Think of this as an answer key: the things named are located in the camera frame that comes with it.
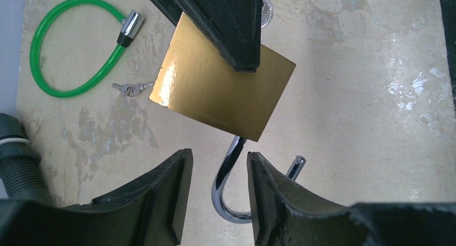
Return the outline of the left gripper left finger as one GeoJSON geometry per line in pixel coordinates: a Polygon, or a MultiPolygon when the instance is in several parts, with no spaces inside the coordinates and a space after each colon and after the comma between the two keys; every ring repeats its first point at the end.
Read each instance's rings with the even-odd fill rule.
{"type": "Polygon", "coordinates": [[[192,170],[181,149],[86,205],[2,200],[1,245],[180,245],[192,170]]]}

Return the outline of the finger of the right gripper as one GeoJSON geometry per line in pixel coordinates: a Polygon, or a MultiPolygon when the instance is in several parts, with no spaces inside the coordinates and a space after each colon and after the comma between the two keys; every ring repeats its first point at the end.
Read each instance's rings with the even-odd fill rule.
{"type": "Polygon", "coordinates": [[[262,0],[150,0],[177,25],[185,13],[237,72],[260,66],[262,0]]]}

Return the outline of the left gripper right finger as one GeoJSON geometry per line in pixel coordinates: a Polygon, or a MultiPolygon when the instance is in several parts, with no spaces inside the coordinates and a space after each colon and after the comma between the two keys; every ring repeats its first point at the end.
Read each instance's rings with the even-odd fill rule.
{"type": "Polygon", "coordinates": [[[314,194],[262,154],[247,156],[256,245],[455,245],[454,203],[357,203],[314,194]]]}

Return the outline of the large brass padlock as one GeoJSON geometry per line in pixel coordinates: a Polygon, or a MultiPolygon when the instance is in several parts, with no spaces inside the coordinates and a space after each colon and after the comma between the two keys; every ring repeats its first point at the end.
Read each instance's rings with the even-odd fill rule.
{"type": "Polygon", "coordinates": [[[246,141],[258,141],[296,64],[265,45],[255,72],[237,72],[183,13],[149,95],[149,100],[185,117],[234,135],[211,189],[216,213],[247,224],[250,212],[230,209],[223,192],[246,141]]]}

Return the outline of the green cable lock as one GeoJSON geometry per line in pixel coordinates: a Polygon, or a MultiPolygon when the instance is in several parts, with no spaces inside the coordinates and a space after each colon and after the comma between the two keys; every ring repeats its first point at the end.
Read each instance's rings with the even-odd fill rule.
{"type": "Polygon", "coordinates": [[[127,48],[132,45],[144,21],[145,17],[138,11],[132,10],[124,14],[104,0],[65,0],[57,4],[40,21],[30,42],[28,61],[35,84],[45,94],[59,99],[87,93],[100,84],[117,66],[127,48]],[[68,23],[66,17],[73,16],[71,10],[78,6],[84,6],[86,13],[103,10],[105,15],[111,15],[121,24],[116,44],[110,46],[112,51],[102,53],[100,60],[89,58],[90,46],[86,42],[78,45],[75,41],[64,41],[66,35],[58,34],[53,26],[57,20],[60,20],[60,26],[68,23]],[[57,81],[63,80],[63,77],[58,76],[60,70],[64,71],[63,75],[69,82],[74,80],[69,76],[72,71],[69,67],[64,67],[64,63],[69,63],[78,70],[82,70],[89,63],[94,63],[95,66],[91,67],[94,74],[78,86],[69,84],[65,90],[56,88],[57,81]]]}

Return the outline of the cable lock keys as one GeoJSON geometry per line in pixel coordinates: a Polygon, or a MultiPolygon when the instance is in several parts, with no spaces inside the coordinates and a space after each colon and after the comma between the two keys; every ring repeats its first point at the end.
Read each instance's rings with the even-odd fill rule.
{"type": "Polygon", "coordinates": [[[120,91],[120,93],[124,96],[129,96],[133,97],[138,94],[140,94],[144,89],[151,87],[154,85],[154,82],[148,82],[148,83],[137,83],[137,84],[124,84],[124,85],[119,85],[116,83],[113,83],[111,86],[117,90],[120,91]]]}

